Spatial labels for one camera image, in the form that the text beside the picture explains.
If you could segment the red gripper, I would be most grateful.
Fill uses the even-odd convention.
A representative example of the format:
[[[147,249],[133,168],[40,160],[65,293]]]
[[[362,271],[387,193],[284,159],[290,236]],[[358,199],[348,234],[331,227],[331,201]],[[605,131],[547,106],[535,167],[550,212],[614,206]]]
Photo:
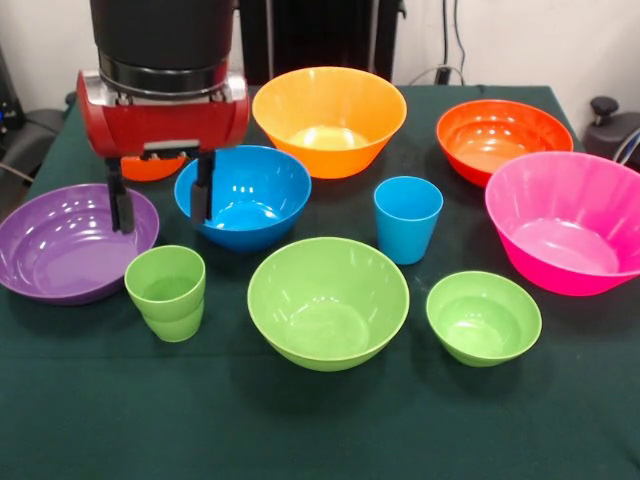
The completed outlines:
[[[243,76],[229,74],[219,89],[205,96],[169,101],[128,96],[109,86],[98,72],[84,70],[78,74],[76,93],[91,147],[107,158],[114,232],[131,234],[135,229],[121,159],[114,157],[171,157],[182,151],[204,151],[196,159],[191,220],[204,224],[212,218],[213,150],[241,143],[249,124],[248,85]]]

